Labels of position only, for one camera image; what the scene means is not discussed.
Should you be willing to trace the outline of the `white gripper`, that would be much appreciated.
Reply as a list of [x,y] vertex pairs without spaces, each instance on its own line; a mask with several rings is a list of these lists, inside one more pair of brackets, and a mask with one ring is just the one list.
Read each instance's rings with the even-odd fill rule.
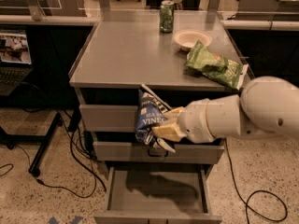
[[169,141],[179,142],[186,136],[193,143],[201,144],[241,134],[242,115],[238,95],[193,101],[185,107],[165,112],[164,117],[178,117],[178,123],[162,123],[151,129],[156,137]]

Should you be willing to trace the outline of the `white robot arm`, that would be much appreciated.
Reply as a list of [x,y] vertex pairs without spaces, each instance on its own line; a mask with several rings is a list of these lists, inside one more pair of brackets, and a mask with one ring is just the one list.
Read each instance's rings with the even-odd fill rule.
[[239,95],[202,99],[165,114],[158,138],[195,144],[218,138],[299,138],[299,88],[278,77],[257,77]]

